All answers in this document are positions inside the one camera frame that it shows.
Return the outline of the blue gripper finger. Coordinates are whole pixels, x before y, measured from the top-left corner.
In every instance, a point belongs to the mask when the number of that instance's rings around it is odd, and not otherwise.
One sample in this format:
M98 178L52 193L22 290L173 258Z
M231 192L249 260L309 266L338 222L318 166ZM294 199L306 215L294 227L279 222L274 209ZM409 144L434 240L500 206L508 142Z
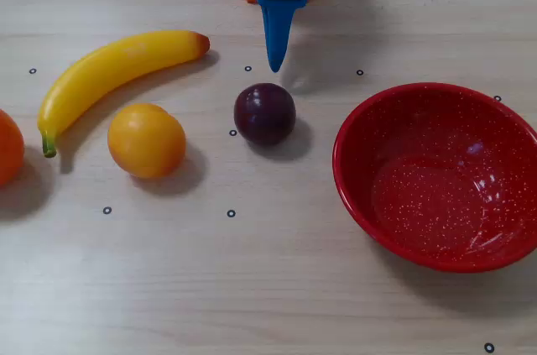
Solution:
M263 26L269 67L280 70L287 52L290 28L295 11L308 0L257 0L263 15Z

